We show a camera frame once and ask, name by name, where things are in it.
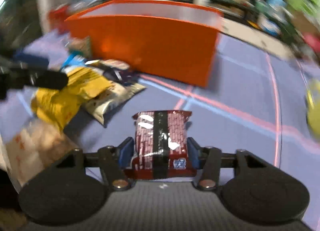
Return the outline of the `yellow snack bag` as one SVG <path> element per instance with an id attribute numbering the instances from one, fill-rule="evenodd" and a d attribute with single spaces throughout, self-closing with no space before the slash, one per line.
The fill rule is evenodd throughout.
<path id="1" fill-rule="evenodd" d="M 41 120 L 63 131 L 80 107 L 112 87 L 112 82 L 89 67 L 70 68 L 62 90 L 40 88 L 31 100 L 31 110 Z"/>

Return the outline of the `dark red brick snack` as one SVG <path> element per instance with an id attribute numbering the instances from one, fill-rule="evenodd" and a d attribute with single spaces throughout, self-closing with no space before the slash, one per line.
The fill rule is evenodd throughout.
<path id="1" fill-rule="evenodd" d="M 186 110 L 141 111 L 135 121 L 135 153 L 124 169 L 134 180 L 194 177 L 187 145 L 186 124 L 192 112 Z"/>

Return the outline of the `green white biscuit packet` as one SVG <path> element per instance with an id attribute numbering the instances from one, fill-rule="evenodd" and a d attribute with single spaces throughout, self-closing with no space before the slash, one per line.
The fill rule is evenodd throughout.
<path id="1" fill-rule="evenodd" d="M 70 52 L 80 52 L 84 57 L 92 57 L 91 38 L 89 36 L 83 39 L 72 38 L 68 41 L 66 47 Z"/>

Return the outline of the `red soda can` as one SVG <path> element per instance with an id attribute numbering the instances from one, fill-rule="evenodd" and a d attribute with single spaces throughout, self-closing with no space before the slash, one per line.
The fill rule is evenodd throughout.
<path id="1" fill-rule="evenodd" d="M 69 17 L 68 6 L 63 6 L 48 13 L 50 30 L 57 30 L 62 35 L 68 32 L 65 20 Z"/>

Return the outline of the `silver grey snack bag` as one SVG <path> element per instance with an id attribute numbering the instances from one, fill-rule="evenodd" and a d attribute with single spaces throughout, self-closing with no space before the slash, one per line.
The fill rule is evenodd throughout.
<path id="1" fill-rule="evenodd" d="M 145 89 L 146 86 L 139 83 L 123 86 L 112 82 L 110 87 L 101 92 L 97 97 L 86 102 L 82 107 L 105 127 L 107 124 L 107 114 Z"/>

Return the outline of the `navy round cookie packet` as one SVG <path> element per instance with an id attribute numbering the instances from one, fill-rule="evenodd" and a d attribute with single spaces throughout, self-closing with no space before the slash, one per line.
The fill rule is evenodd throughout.
<path id="1" fill-rule="evenodd" d="M 85 62 L 85 65 L 103 71 L 107 79 L 122 85 L 131 85 L 138 82 L 138 74 L 129 64 L 116 59 L 95 59 Z"/>

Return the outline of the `blue plaid tablecloth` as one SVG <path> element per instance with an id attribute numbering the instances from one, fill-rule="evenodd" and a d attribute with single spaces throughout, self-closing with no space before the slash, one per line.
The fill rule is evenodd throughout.
<path id="1" fill-rule="evenodd" d="M 319 76 L 316 67 L 283 61 L 221 35 L 206 88 L 142 75 L 145 90 L 110 114 L 106 126 L 81 110 L 65 133 L 93 152 L 133 136 L 132 117 L 139 111 L 189 110 L 188 134 L 200 145 L 227 153 L 249 150 L 303 182 L 311 198 L 304 221 L 319 230 L 319 142 L 306 123 L 305 105 L 313 76 Z"/>

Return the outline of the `yellow green mug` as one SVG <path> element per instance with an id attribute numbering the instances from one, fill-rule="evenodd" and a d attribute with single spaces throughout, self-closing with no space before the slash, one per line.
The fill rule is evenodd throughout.
<path id="1" fill-rule="evenodd" d="M 306 90 L 306 121 L 313 137 L 319 141 L 319 80 L 313 78 Z"/>

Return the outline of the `orange storage box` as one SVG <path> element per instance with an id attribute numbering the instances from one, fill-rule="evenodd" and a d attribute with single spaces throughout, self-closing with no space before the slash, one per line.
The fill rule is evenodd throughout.
<path id="1" fill-rule="evenodd" d="M 205 87 L 221 31 L 216 9 L 172 1 L 115 0 L 66 19 L 72 37 L 91 39 L 94 58 Z"/>

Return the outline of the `white tv cabinet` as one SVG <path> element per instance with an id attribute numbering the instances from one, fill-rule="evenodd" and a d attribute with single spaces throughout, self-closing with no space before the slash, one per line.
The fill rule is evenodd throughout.
<path id="1" fill-rule="evenodd" d="M 221 24 L 221 32 L 228 36 L 253 45 L 282 60 L 287 61 L 295 58 L 293 51 L 273 36 L 225 18 L 221 19 Z"/>

